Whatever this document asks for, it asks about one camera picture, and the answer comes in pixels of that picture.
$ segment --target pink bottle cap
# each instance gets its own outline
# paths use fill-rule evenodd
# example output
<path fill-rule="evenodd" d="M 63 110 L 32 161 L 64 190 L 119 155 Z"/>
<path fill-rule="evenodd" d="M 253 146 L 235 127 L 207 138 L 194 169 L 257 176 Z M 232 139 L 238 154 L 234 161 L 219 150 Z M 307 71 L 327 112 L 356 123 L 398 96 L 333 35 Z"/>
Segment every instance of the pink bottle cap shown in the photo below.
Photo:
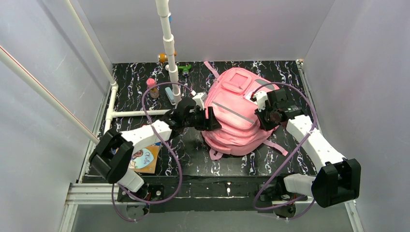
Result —
<path fill-rule="evenodd" d="M 148 86 L 148 87 L 152 87 L 152 86 L 154 86 L 154 85 L 156 85 L 157 83 L 155 82 L 155 80 L 154 79 L 152 79 L 152 78 L 148 78 L 148 80 L 146 81 L 146 85 Z"/>

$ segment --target cable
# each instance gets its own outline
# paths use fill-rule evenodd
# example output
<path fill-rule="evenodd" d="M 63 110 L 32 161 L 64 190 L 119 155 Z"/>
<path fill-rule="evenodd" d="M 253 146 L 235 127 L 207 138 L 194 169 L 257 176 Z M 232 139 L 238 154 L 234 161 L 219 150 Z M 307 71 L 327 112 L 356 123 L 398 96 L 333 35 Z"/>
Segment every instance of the cable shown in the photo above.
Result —
<path fill-rule="evenodd" d="M 150 124 L 152 124 L 152 118 L 151 118 L 151 116 L 148 115 L 148 113 L 147 113 L 147 111 L 146 111 L 146 107 L 145 107 L 145 104 L 144 104 L 145 97 L 146 97 L 146 95 L 148 94 L 148 92 L 149 92 L 151 89 L 153 89 L 153 88 L 155 88 L 155 87 L 157 87 L 157 86 L 169 85 L 169 84 L 180 85 L 180 86 L 182 86 L 182 87 L 188 89 L 190 92 L 192 92 L 192 89 L 191 89 L 191 88 L 189 88 L 189 87 L 187 87 L 187 86 L 185 86 L 185 85 L 183 85 L 183 84 L 181 84 L 181 83 L 174 83 L 174 82 L 164 82 L 164 83 L 156 84 L 156 85 L 154 85 L 154 86 L 152 86 L 152 87 L 149 87 L 149 88 L 143 93 L 143 95 L 142 95 L 142 108 L 143 108 L 143 111 L 145 112 L 145 115 L 146 115 L 146 117 L 148 118 L 148 121 L 149 121 Z M 172 157 L 173 157 L 173 158 L 175 159 L 175 161 L 176 161 L 176 166 L 178 167 L 179 182 L 178 182 L 178 187 L 176 188 L 175 192 L 174 192 L 171 196 L 169 196 L 168 198 L 166 198 L 166 199 L 163 199 L 163 200 L 157 201 L 157 202 L 152 202 L 152 201 L 146 201 L 146 200 L 144 200 L 144 199 L 138 198 L 137 196 L 135 196 L 134 194 L 132 194 L 130 191 L 128 191 L 128 189 L 124 188 L 124 187 L 123 187 L 122 185 L 120 185 L 120 184 L 118 184 L 118 186 L 119 186 L 123 191 L 125 191 L 125 192 L 128 194 L 128 196 L 131 197 L 132 199 L 135 199 L 135 200 L 137 200 L 137 201 L 144 202 L 144 203 L 147 203 L 147 204 L 161 204 L 161 203 L 167 202 L 167 201 L 171 200 L 172 198 L 174 198 L 174 196 L 176 196 L 176 194 L 177 194 L 177 193 L 179 192 L 179 190 L 181 189 L 181 186 L 182 186 L 182 169 L 181 169 L 181 164 L 179 163 L 178 157 L 176 156 L 176 154 L 175 154 L 175 152 L 172 150 L 172 148 L 169 146 L 169 144 L 164 141 L 164 139 L 158 134 L 158 132 L 155 130 L 154 127 L 152 127 L 152 131 L 154 131 L 154 134 L 160 139 L 160 141 L 162 142 L 162 144 L 164 144 L 164 145 L 166 146 L 166 148 L 169 150 L 169 152 L 171 153 Z"/>
<path fill-rule="evenodd" d="M 309 102 L 309 100 L 306 98 L 306 96 L 304 96 L 304 94 L 303 94 L 300 90 L 298 90 L 297 88 L 293 87 L 292 85 L 289 85 L 289 84 L 286 84 L 286 83 L 282 83 L 282 82 L 269 82 L 269 83 L 263 84 L 263 85 L 259 86 L 258 88 L 256 88 L 256 90 L 254 90 L 254 92 L 252 93 L 252 96 L 251 96 L 251 97 L 253 97 L 253 95 L 254 95 L 259 89 L 261 89 L 261 88 L 263 88 L 264 86 L 267 86 L 267 85 L 283 85 L 283 86 L 287 86 L 287 87 L 290 87 L 290 88 L 292 88 L 293 90 L 295 90 L 295 91 L 306 101 L 307 105 L 309 106 L 309 108 L 310 108 L 310 110 L 311 110 L 311 112 L 312 112 L 312 115 L 313 115 L 313 124 L 312 124 L 312 127 L 310 128 L 310 131 L 312 131 L 313 129 L 316 128 L 317 123 L 318 123 L 318 116 L 317 116 L 317 114 L 316 114 L 316 110 L 313 108 L 312 104 Z M 291 152 L 291 154 L 285 159 L 285 161 L 279 166 L 279 168 L 272 174 L 272 176 L 268 179 L 268 181 L 267 181 L 267 182 L 262 186 L 262 188 L 258 191 L 258 193 L 256 194 L 256 196 L 255 196 L 255 198 L 253 199 L 253 202 L 252 202 L 252 206 L 253 206 L 255 209 L 257 209 L 257 210 L 270 210 L 270 209 L 275 209 L 275 208 L 279 208 L 279 207 L 288 205 L 288 204 L 290 204 L 290 203 L 293 203 L 293 202 L 295 202 L 295 201 L 297 201 L 297 200 L 300 200 L 300 199 L 302 199 L 303 197 L 305 197 L 304 195 L 302 195 L 302 196 L 299 196 L 299 197 L 297 197 L 296 199 L 293 199 L 293 200 L 291 200 L 291 201 L 289 201 L 289 202 L 282 203 L 282 204 L 278 204 L 278 205 L 273 205 L 273 206 L 270 206 L 270 207 L 260 208 L 260 207 L 257 207 L 257 206 L 256 206 L 256 203 L 257 203 L 259 197 L 261 196 L 262 192 L 266 189 L 266 187 L 270 184 L 270 182 L 272 182 L 272 180 L 278 175 L 278 173 L 285 167 L 285 165 L 286 165 L 286 164 L 289 162 L 289 160 L 294 156 L 294 154 L 297 152 L 297 150 L 300 149 L 300 147 L 302 146 L 302 144 L 308 139 L 309 136 L 310 136 L 310 133 L 307 133 L 307 134 L 304 136 L 304 138 L 300 141 L 300 143 L 296 146 L 296 148 Z M 302 216 L 303 214 L 305 214 L 305 213 L 313 206 L 314 202 L 315 202 L 315 201 L 313 200 L 312 203 L 310 204 L 310 206 L 309 206 L 305 211 L 303 211 L 303 212 L 302 212 L 301 214 L 299 214 L 298 216 L 293 217 L 292 219 L 298 218 L 298 217 Z"/>
<path fill-rule="evenodd" d="M 130 219 L 130 218 L 127 218 L 127 217 L 125 217 L 124 215 L 122 215 L 121 212 L 118 210 L 117 206 L 115 205 L 115 200 L 114 200 L 114 185 L 115 185 L 115 184 L 113 184 L 113 187 L 112 187 L 112 189 L 111 189 L 111 201 L 113 202 L 113 207 L 114 207 L 116 213 L 118 214 L 118 216 L 120 216 L 122 219 L 124 219 L 124 220 L 126 220 L 126 221 L 129 221 L 129 222 L 137 222 L 137 221 L 139 221 L 139 220 L 142 220 L 143 218 L 145 218 L 145 217 L 149 214 L 149 213 L 146 213 L 146 214 L 144 214 L 142 217 L 140 217 L 140 218 L 138 218 L 138 219 Z"/>

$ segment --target light blue object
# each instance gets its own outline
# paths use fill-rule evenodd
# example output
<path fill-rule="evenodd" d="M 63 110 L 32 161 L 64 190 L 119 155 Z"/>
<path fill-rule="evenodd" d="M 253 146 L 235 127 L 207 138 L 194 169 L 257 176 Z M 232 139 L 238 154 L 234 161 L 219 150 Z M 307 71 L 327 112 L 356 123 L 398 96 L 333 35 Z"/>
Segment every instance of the light blue object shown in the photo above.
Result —
<path fill-rule="evenodd" d="M 165 93 L 167 94 L 168 99 L 171 102 L 171 104 L 175 105 L 174 95 L 172 94 L 171 88 L 169 88 L 169 87 L 165 88 Z"/>

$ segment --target robotic arm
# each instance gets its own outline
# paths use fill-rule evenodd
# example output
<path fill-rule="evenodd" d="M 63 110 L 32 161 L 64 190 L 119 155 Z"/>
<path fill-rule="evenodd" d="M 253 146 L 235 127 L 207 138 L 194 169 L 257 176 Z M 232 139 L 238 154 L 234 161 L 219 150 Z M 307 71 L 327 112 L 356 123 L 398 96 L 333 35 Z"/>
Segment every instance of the robotic arm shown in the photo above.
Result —
<path fill-rule="evenodd" d="M 168 111 L 160 120 L 151 125 L 123 133 L 115 129 L 107 131 L 89 158 L 91 166 L 108 183 L 119 183 L 130 191 L 137 192 L 144 184 L 144 180 L 129 169 L 128 165 L 132 154 L 160 142 L 153 127 L 165 141 L 175 138 L 187 127 L 194 127 L 199 131 L 213 131 L 221 128 L 212 107 L 204 110 L 203 100 L 205 98 L 206 93 L 198 93 L 192 99 L 183 98 L 176 109 Z"/>
<path fill-rule="evenodd" d="M 317 176 L 292 173 L 281 175 L 277 181 L 277 195 L 307 195 L 313 197 L 323 208 L 359 197 L 359 162 L 356 159 L 346 159 L 336 151 L 318 129 L 310 131 L 310 117 L 294 101 L 288 99 L 284 89 L 258 92 L 253 100 L 258 104 L 255 114 L 261 123 L 261 129 L 269 131 L 282 125 L 299 142 L 307 133 L 311 133 L 302 147 L 316 169 L 320 169 Z"/>

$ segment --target gray reflective stripe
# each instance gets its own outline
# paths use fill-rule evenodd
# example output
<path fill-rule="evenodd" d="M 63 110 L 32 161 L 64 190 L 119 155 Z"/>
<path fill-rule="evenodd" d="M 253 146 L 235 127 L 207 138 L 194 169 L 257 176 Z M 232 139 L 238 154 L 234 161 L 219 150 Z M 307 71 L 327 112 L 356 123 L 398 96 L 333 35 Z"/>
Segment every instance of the gray reflective stripe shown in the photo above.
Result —
<path fill-rule="evenodd" d="M 237 112 L 235 112 L 235 111 L 233 111 L 233 110 L 231 110 L 231 109 L 229 109 L 229 108 L 227 108 L 227 107 L 225 107 L 225 106 L 223 106 L 223 105 L 221 105 L 221 104 L 219 104 L 219 103 L 216 103 L 216 102 L 213 101 L 212 104 L 215 104 L 215 105 L 219 106 L 220 108 L 223 108 L 223 109 L 225 109 L 225 110 L 231 112 L 232 114 L 234 114 L 234 115 L 236 115 L 236 116 L 238 116 L 238 117 L 243 118 L 244 120 L 246 120 L 246 121 L 248 121 L 248 122 L 250 122 L 250 123 L 255 123 L 255 122 L 252 121 L 251 119 L 249 119 L 249 118 L 247 118 L 247 117 L 245 117 L 245 116 L 243 116 L 243 115 L 241 115 L 241 114 L 239 114 L 239 113 L 237 113 Z"/>
<path fill-rule="evenodd" d="M 262 79 L 256 79 L 255 82 L 258 83 L 259 85 L 263 85 L 263 84 L 269 83 L 269 82 L 267 82 L 267 81 L 265 81 L 265 80 L 262 80 Z M 267 85 L 267 86 L 264 86 L 264 87 L 265 87 L 265 88 L 268 88 L 268 89 L 270 89 L 270 90 L 275 90 L 275 87 L 274 87 L 273 85 Z"/>

